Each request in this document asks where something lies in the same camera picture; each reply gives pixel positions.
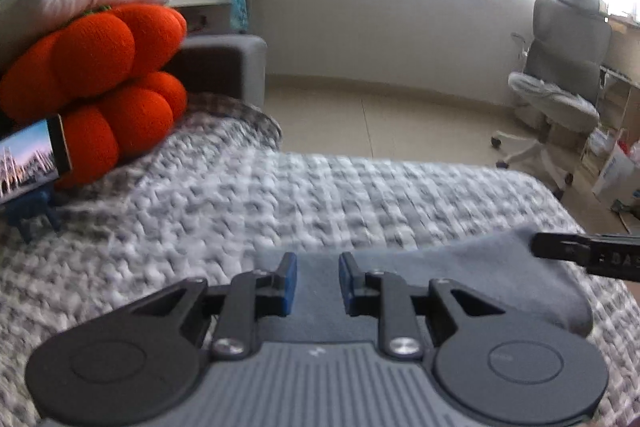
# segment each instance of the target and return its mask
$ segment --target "baseboard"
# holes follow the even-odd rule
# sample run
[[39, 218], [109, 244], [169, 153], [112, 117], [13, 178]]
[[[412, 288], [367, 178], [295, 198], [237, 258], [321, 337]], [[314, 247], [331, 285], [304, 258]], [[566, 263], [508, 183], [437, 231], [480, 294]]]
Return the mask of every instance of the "baseboard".
[[437, 92], [420, 87], [394, 86], [382, 82], [334, 78], [328, 76], [302, 76], [294, 74], [267, 74], [266, 87], [296, 87], [298, 89], [331, 89], [345, 92], [376, 94], [379, 96], [400, 96], [425, 100], [438, 105], [451, 105], [490, 114], [511, 115], [513, 107], [497, 105], [483, 100], [473, 100], [464, 96]]

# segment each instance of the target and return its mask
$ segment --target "chair base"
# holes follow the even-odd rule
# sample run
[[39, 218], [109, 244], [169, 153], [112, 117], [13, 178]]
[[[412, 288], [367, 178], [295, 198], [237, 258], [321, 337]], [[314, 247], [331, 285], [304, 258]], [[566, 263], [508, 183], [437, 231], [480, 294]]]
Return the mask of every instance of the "chair base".
[[516, 152], [505, 156], [503, 160], [496, 162], [495, 166], [500, 169], [508, 169], [514, 162], [521, 162], [529, 158], [539, 159], [545, 171], [548, 172], [558, 187], [554, 190], [554, 195], [558, 199], [562, 198], [566, 188], [570, 187], [574, 182], [574, 175], [553, 163], [546, 144], [540, 140], [513, 136], [513, 134], [497, 131], [491, 137], [491, 145], [494, 149], [500, 149], [503, 145], [506, 145], [508, 149], [516, 150]]

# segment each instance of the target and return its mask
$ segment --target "office chair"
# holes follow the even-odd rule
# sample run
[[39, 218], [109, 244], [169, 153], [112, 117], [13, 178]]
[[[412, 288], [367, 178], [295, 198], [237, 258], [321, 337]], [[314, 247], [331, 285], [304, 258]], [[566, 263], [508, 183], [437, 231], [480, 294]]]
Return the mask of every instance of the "office chair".
[[536, 0], [534, 41], [524, 71], [509, 75], [509, 87], [545, 118], [537, 139], [503, 132], [491, 138], [492, 147], [524, 145], [498, 161], [507, 169], [514, 162], [537, 157], [558, 186], [556, 198], [574, 181], [572, 172], [556, 166], [546, 142], [553, 123], [580, 133], [591, 132], [600, 121], [595, 103], [600, 90], [600, 65], [609, 47], [611, 27], [601, 0]]

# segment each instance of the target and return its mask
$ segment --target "screen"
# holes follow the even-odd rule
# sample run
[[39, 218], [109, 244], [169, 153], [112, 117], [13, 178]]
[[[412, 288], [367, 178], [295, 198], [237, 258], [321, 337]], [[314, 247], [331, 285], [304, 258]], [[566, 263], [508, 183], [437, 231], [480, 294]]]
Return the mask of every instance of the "screen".
[[0, 141], [0, 204], [58, 177], [47, 120]]

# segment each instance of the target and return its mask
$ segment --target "red object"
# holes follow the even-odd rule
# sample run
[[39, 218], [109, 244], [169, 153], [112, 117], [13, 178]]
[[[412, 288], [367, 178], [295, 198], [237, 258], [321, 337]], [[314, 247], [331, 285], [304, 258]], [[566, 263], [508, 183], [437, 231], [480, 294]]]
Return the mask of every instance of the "red object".
[[162, 141], [187, 105], [158, 71], [186, 34], [166, 7], [129, 4], [90, 14], [36, 42], [0, 80], [0, 108], [27, 124], [59, 112], [72, 171], [63, 188], [93, 182]]

